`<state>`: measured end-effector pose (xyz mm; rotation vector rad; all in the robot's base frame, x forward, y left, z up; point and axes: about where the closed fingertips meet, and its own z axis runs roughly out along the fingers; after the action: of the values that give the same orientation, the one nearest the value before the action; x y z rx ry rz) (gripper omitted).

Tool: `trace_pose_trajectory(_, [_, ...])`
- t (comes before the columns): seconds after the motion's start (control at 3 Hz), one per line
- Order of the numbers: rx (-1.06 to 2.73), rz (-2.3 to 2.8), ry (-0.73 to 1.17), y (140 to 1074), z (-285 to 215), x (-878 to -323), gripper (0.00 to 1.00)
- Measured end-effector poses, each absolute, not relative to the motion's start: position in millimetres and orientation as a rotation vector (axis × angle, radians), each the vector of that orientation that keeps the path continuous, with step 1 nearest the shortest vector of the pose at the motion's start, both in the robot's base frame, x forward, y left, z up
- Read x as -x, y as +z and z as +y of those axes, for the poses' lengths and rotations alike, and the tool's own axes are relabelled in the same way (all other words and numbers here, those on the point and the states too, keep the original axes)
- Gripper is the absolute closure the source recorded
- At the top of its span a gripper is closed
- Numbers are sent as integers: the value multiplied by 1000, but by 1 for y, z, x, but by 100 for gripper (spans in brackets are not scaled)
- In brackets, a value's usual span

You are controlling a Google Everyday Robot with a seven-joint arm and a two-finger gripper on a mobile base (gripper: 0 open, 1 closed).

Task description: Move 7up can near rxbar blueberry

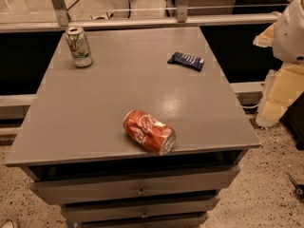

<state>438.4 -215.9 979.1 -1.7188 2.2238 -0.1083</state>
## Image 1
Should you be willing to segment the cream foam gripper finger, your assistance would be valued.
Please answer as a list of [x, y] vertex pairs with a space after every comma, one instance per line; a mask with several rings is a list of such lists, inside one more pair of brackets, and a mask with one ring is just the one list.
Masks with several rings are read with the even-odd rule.
[[265, 79], [256, 123], [272, 127], [304, 92], [304, 65], [284, 63], [279, 70], [270, 70]]
[[273, 45], [273, 36], [276, 23], [271, 24], [258, 36], [255, 37], [253, 45], [260, 48], [267, 48]]

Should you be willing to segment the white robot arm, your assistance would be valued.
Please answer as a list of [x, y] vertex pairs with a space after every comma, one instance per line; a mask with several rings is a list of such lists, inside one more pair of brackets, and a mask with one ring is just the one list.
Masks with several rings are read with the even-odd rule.
[[266, 76], [256, 115], [259, 126], [272, 127], [304, 92], [304, 0], [293, 0], [253, 44], [271, 47], [282, 62], [278, 71], [271, 69]]

